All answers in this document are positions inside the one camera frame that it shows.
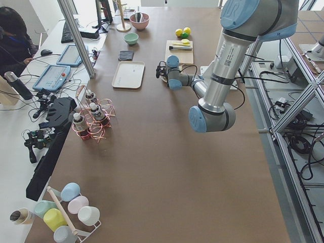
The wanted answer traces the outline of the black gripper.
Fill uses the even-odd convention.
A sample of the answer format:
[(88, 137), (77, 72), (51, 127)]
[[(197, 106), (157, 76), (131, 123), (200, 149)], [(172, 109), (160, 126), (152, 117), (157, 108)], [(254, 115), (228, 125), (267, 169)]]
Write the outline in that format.
[(155, 70), (155, 77), (167, 79), (167, 66), (165, 61), (159, 61), (159, 64)]

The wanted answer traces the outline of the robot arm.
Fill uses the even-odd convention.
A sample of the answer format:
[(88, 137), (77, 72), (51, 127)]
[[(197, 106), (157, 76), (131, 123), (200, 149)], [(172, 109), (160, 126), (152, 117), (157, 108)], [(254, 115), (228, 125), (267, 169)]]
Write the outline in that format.
[(198, 96), (198, 104), (188, 113), (193, 130), (226, 131), (234, 125), (235, 111), (225, 99), (249, 45), (292, 36), (298, 7), (298, 1), (227, 1), (220, 17), (223, 30), (216, 57), (202, 76), (184, 74), (175, 55), (156, 68), (156, 77), (165, 77), (171, 90), (190, 86)]

